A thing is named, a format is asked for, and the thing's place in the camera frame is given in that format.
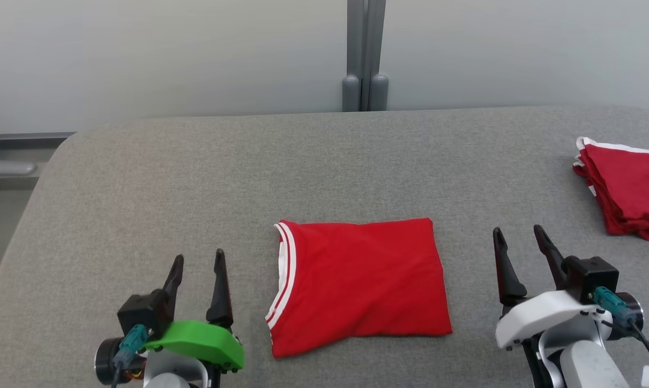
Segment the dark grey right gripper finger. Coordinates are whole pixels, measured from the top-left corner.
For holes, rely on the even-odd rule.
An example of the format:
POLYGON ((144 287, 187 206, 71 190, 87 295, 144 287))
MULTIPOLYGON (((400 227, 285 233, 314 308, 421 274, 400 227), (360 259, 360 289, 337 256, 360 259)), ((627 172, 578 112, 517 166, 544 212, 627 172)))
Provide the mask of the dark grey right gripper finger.
POLYGON ((493 241, 500 303, 503 306, 516 306, 527 299, 527 289, 516 275, 500 227, 493 230, 493 241))
POLYGON ((562 270, 562 254, 559 252, 558 248, 554 245, 553 241, 547 235, 546 231, 541 225, 534 225, 534 236, 538 243, 539 250, 547 259, 551 277, 554 281, 556 289, 565 289, 567 275, 564 270, 562 270))

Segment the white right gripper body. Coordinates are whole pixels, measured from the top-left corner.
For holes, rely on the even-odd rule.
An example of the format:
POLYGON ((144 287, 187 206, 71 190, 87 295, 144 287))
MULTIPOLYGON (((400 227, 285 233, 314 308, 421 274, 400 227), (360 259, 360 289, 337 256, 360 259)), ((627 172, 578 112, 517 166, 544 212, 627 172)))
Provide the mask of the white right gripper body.
POLYGON ((576 317, 599 322, 613 320, 613 315, 598 305, 581 304, 566 290, 551 290, 511 308, 497 323, 495 340, 499 349, 505 350, 516 341, 524 341, 576 317))

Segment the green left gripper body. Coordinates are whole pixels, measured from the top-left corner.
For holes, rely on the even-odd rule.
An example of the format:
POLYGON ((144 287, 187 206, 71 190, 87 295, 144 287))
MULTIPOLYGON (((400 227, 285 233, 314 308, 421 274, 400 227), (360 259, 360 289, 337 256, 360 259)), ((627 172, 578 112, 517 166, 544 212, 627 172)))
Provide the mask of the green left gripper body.
POLYGON ((228 372, 245 367, 245 349, 228 329, 198 320, 172 322, 159 339, 150 339, 145 351, 158 349, 199 359, 228 372))

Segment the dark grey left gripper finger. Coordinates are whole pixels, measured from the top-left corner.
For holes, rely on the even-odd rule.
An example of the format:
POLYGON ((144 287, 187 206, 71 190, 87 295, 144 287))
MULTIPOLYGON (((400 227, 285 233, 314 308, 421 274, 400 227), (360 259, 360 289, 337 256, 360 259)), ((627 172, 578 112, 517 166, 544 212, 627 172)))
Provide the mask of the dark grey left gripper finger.
POLYGON ((162 303, 162 317, 165 324, 174 321, 176 312, 176 298, 179 285, 182 283, 184 270, 184 256, 179 254, 174 259, 171 269, 164 283, 164 299, 162 303))
POLYGON ((206 321, 224 329, 231 329, 234 319, 231 304, 229 277, 223 249, 216 250, 214 263, 215 284, 210 307, 206 311, 206 321))

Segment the red basketball jersey white trim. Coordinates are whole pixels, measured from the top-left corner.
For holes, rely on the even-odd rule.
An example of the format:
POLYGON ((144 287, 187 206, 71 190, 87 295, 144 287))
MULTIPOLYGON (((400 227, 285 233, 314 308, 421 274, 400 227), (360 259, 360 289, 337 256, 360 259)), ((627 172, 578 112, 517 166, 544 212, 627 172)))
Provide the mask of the red basketball jersey white trim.
POLYGON ((274 358, 349 337, 452 333, 430 218, 368 224, 283 219, 275 229, 278 292, 265 316, 274 358))

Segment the stack of red shirts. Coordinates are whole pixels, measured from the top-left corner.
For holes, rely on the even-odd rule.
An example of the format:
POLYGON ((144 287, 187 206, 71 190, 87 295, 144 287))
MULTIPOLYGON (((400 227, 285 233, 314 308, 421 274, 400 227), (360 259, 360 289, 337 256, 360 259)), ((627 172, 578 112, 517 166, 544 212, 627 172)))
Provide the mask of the stack of red shirts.
POLYGON ((649 150, 589 137, 576 147, 573 171, 598 202, 607 233, 649 241, 649 150))

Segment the grey metal rail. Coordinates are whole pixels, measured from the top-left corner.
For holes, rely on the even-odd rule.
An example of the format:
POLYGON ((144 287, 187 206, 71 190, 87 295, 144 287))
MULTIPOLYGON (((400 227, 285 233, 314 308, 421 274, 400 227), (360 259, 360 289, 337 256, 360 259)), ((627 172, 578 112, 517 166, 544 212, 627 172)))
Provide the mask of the grey metal rail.
POLYGON ((33 178, 74 132, 0 134, 0 179, 33 178))

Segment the grey metal partition post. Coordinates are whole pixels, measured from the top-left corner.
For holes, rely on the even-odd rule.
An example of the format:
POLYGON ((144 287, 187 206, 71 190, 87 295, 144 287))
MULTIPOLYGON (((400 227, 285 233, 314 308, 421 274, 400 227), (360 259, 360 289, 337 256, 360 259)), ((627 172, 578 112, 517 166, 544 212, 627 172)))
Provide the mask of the grey metal partition post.
POLYGON ((379 71, 386 0, 347 0, 347 74, 342 79, 342 110, 387 109, 389 77, 379 71))

